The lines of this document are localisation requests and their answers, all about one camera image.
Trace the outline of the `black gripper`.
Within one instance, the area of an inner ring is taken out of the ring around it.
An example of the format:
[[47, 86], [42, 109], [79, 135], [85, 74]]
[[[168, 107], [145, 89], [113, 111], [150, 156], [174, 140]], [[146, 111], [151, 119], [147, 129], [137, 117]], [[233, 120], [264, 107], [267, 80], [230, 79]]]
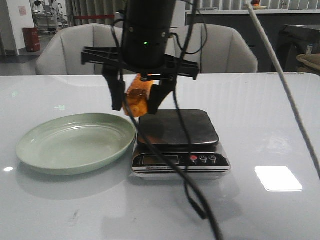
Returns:
[[111, 99], [112, 109], [120, 111], [123, 107], [123, 87], [119, 80], [119, 68], [141, 74], [145, 81], [150, 81], [152, 75], [156, 76], [159, 84], [153, 84], [147, 100], [147, 113], [155, 115], [164, 99], [175, 89], [177, 80], [174, 75], [197, 79], [200, 68], [196, 62], [183, 60], [178, 68], [179, 58], [164, 55], [164, 63], [156, 68], [141, 68], [119, 62], [119, 53], [116, 47], [84, 47], [81, 52], [81, 63], [101, 64], [102, 75], [105, 78]]

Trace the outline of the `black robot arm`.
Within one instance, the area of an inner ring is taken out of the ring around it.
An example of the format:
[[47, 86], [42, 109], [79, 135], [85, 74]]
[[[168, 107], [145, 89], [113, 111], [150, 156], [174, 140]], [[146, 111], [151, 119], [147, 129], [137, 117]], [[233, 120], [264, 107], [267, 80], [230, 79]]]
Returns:
[[177, 84], [178, 76], [196, 79], [196, 62], [184, 59], [193, 26], [190, 25], [180, 57], [166, 54], [175, 10], [174, 0], [129, 0], [125, 5], [122, 38], [115, 28], [115, 47], [84, 47], [81, 63], [101, 64], [113, 110], [134, 118], [155, 114]]

